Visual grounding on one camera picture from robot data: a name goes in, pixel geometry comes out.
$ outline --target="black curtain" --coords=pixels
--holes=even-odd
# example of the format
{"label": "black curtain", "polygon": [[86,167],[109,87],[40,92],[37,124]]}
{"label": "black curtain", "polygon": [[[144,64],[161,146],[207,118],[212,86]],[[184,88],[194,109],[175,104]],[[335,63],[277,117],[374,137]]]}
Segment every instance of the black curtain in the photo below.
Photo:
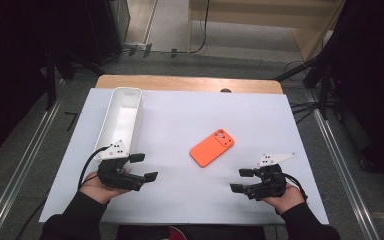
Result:
{"label": "black curtain", "polygon": [[369,137],[361,153],[384,171],[384,1],[347,3],[361,7],[329,56],[335,90]]}
{"label": "black curtain", "polygon": [[40,1],[0,1],[0,147],[46,91],[40,14]]}

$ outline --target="orange phone case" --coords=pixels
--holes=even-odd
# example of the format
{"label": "orange phone case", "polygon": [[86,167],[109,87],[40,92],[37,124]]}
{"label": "orange phone case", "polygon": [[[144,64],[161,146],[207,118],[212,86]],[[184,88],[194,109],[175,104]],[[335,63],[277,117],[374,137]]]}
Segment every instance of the orange phone case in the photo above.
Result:
{"label": "orange phone case", "polygon": [[201,167],[205,167],[233,146],[235,141],[223,129],[218,129],[195,145],[189,154]]}

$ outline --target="floor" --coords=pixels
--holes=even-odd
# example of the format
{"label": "floor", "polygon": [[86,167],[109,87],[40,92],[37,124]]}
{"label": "floor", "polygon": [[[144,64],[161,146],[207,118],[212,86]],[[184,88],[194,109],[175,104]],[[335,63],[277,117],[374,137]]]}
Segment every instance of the floor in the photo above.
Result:
{"label": "floor", "polygon": [[[161,54],[147,59],[133,56],[130,58],[130,62],[126,61],[123,63],[125,65],[120,66],[117,65],[117,62],[113,62],[114,67],[108,67],[108,71],[127,66],[129,69],[123,69],[123,71],[129,74],[164,74],[165,72],[162,70],[152,72],[146,68],[147,65],[134,64],[136,64],[135,61],[142,64],[139,61],[141,60],[150,64],[157,62],[164,65],[171,61],[170,55],[165,56],[164,52],[170,53],[172,49],[176,49],[178,52],[187,50],[187,2],[187,0],[129,0],[132,20],[126,43],[139,48],[145,48],[148,45],[152,47],[151,51],[159,51]],[[193,25],[192,49],[199,48],[202,43],[201,25],[202,23],[199,22],[195,22]],[[265,64],[266,67],[267,64],[272,64],[270,68],[275,69],[276,74],[281,74],[302,61],[290,29],[221,23],[207,25],[206,44],[193,60],[178,57],[176,61],[180,64],[176,67],[182,69],[169,70],[191,76],[198,75],[194,72],[195,69],[203,71],[202,75],[217,77],[230,74],[230,76],[235,76],[235,68],[227,69],[223,68],[226,66],[223,66],[215,71],[205,68],[202,65],[207,64],[208,59],[200,62],[203,59],[199,56],[225,58],[226,66],[243,66],[248,70],[248,76],[255,79],[260,79],[259,76],[262,76],[262,73],[258,69],[250,67],[250,63],[251,65],[258,64],[261,61],[261,64]],[[191,69],[188,67],[190,66],[188,64],[191,63],[200,68]],[[302,87],[303,77],[305,77],[305,73],[293,76],[282,83],[283,90],[290,102],[308,102],[313,96],[312,94],[317,95],[317,89],[316,92],[312,92]],[[55,120],[47,126],[47,134],[41,139],[41,150],[31,152],[34,162],[29,166],[28,174],[21,179],[24,183],[18,189],[17,198],[6,202],[7,205],[12,205],[12,208],[11,211],[5,212],[3,218],[6,219],[0,223],[0,239],[11,239],[17,236],[25,220],[44,199],[47,190],[52,186],[59,162],[65,152],[66,143],[71,138],[72,129],[70,130],[69,126],[73,116],[69,113],[81,112],[88,90],[95,84],[96,77],[88,71],[79,71],[74,81],[60,82],[58,94],[63,97],[63,103],[60,109],[54,109]],[[18,159],[24,159],[23,154],[26,149],[31,147],[30,139],[36,136],[36,127],[32,126],[41,124],[44,117],[41,109],[44,106],[46,106],[45,96],[33,106],[31,112],[14,130],[0,150],[0,173],[6,173],[0,175],[0,197],[8,183],[11,182],[12,173],[17,170]],[[384,174],[367,173],[361,170],[358,163],[359,157],[343,126],[330,110],[328,116],[329,120],[325,123],[334,134],[335,143],[340,149],[340,158],[344,160],[344,164],[351,174],[351,180],[357,187],[362,203],[369,211],[370,220],[372,220],[378,236],[368,237],[364,234],[366,226],[358,224],[358,216],[355,215],[355,209],[352,206],[352,197],[355,195],[350,195],[346,191],[345,186],[349,183],[344,183],[344,180],[341,179],[340,171],[334,163],[336,160],[332,157],[332,150],[326,147],[326,137],[321,133],[322,128],[317,127],[317,114],[314,114],[298,124],[298,129],[320,193],[325,196],[324,203],[329,221],[340,230],[343,239],[384,239]],[[37,224],[38,215],[40,214],[36,214],[33,218],[30,227],[24,234],[24,239],[37,239],[40,235],[41,225]],[[112,239],[111,237],[116,231],[114,226],[102,224],[101,228],[103,239]],[[269,227],[267,235],[268,239],[286,239],[284,228],[281,227]]]}

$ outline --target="white plastic container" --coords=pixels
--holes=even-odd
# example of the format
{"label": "white plastic container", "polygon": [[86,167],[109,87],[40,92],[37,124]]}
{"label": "white plastic container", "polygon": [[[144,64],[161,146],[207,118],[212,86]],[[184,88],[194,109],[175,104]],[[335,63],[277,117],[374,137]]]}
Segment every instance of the white plastic container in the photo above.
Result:
{"label": "white plastic container", "polygon": [[95,150],[122,140],[129,153],[135,153],[142,113],[140,89],[114,89]]}

